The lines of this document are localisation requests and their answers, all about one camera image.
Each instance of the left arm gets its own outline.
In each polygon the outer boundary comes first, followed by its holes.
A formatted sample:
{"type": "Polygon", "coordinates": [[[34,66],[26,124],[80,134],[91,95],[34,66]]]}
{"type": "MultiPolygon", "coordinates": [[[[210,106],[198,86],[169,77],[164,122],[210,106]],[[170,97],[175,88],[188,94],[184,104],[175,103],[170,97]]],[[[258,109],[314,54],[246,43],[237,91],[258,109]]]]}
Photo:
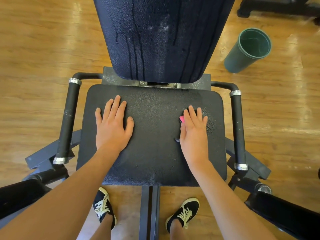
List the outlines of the left arm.
{"type": "Polygon", "coordinates": [[[96,110],[97,152],[71,177],[23,211],[0,230],[0,239],[76,239],[107,172],[127,146],[134,121],[123,129],[126,101],[109,100],[101,117],[96,110]]]}

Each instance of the black canvas shoe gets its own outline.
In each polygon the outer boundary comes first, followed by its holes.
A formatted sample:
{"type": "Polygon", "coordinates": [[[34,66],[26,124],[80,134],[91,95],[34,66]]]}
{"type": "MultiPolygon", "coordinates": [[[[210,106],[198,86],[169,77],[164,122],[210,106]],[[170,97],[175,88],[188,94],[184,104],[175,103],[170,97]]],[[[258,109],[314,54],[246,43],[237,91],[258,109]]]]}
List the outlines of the black canvas shoe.
{"type": "Polygon", "coordinates": [[[109,194],[102,187],[99,188],[98,193],[94,199],[93,208],[94,208],[94,212],[98,216],[100,223],[102,222],[106,214],[113,216],[113,221],[111,225],[111,230],[112,230],[114,226],[117,224],[117,218],[113,213],[112,206],[110,204],[109,194]]]}
{"type": "Polygon", "coordinates": [[[188,222],[191,221],[192,218],[194,218],[199,210],[200,202],[197,198],[189,198],[185,200],[181,207],[174,213],[172,216],[170,216],[166,222],[165,227],[167,231],[170,233],[170,227],[171,223],[174,219],[178,219],[181,223],[182,227],[185,229],[188,228],[188,222]]]}

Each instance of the person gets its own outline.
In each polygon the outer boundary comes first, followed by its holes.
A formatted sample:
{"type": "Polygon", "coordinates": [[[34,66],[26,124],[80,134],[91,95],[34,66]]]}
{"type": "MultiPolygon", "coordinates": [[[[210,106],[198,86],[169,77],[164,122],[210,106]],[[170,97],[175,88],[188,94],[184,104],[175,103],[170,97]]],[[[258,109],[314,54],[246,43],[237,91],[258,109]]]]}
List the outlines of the person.
{"type": "MultiPolygon", "coordinates": [[[[94,156],[71,177],[19,214],[0,230],[0,239],[76,239],[93,203],[101,222],[91,239],[110,239],[117,224],[107,191],[99,188],[105,175],[127,146],[134,120],[128,117],[124,129],[126,101],[120,96],[110,99],[95,112],[97,123],[94,156]]],[[[206,123],[201,108],[184,110],[180,144],[183,155],[204,192],[222,236],[226,240],[275,239],[219,176],[208,157],[206,123]]],[[[165,223],[171,240],[185,239],[183,228],[196,216],[200,203],[189,198],[165,223]]]]}

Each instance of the shoelace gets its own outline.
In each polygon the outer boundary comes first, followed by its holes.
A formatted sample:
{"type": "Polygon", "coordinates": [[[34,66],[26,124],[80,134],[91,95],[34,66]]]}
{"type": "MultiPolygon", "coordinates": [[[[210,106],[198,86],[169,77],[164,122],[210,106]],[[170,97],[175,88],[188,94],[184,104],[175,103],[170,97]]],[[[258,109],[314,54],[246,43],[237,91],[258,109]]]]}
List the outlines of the shoelace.
{"type": "Polygon", "coordinates": [[[188,229],[187,221],[190,219],[191,216],[192,216],[192,211],[189,210],[188,207],[185,209],[184,206],[182,206],[182,212],[178,214],[178,218],[182,219],[185,229],[188,229]]]}
{"type": "Polygon", "coordinates": [[[98,203],[94,204],[95,206],[97,206],[96,209],[94,209],[94,212],[98,215],[98,218],[100,219],[100,217],[107,212],[110,212],[109,208],[107,207],[107,201],[108,201],[109,197],[106,194],[103,197],[103,200],[99,201],[98,203]]]}

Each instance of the forearm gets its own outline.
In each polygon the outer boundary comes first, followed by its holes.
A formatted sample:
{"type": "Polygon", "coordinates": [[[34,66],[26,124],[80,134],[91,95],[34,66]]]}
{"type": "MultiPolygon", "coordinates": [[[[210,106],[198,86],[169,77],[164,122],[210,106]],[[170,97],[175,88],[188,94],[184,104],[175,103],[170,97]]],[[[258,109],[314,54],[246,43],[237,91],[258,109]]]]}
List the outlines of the forearm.
{"type": "Polygon", "coordinates": [[[210,161],[190,168],[206,195],[225,240],[276,239],[222,180],[210,161]]]}
{"type": "Polygon", "coordinates": [[[116,153],[102,150],[71,177],[18,215],[0,231],[1,239],[76,239],[116,153]]]}

